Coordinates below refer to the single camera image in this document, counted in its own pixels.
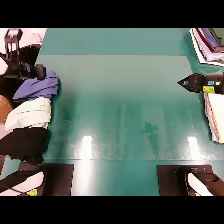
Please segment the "glossy green surface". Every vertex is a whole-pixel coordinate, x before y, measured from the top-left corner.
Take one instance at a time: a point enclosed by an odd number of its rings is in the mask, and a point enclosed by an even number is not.
[[[203,95],[177,84],[222,70],[199,64],[188,30],[48,29],[37,63],[61,89],[44,158],[75,164],[72,195],[158,195],[158,164],[209,163],[224,179]]]

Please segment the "yellow tag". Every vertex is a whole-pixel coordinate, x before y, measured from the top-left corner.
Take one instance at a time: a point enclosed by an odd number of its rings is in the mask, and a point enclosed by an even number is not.
[[[33,189],[33,190],[31,190],[31,191],[27,192],[27,194],[28,194],[29,196],[37,196],[37,189]]]
[[[214,86],[203,86],[203,91],[205,93],[215,93]]]

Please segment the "black cloth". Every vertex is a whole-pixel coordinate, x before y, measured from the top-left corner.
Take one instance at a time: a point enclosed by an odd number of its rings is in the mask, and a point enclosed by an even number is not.
[[[32,165],[43,162],[48,130],[45,128],[18,128],[0,140],[0,155],[27,161]]]

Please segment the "brown cloth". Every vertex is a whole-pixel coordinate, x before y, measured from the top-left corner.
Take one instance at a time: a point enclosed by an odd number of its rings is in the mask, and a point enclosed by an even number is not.
[[[17,128],[0,140],[0,155],[9,155],[36,165],[42,163],[48,130],[45,128]]]
[[[0,95],[0,123],[5,124],[6,118],[12,110],[11,102],[6,97]]]

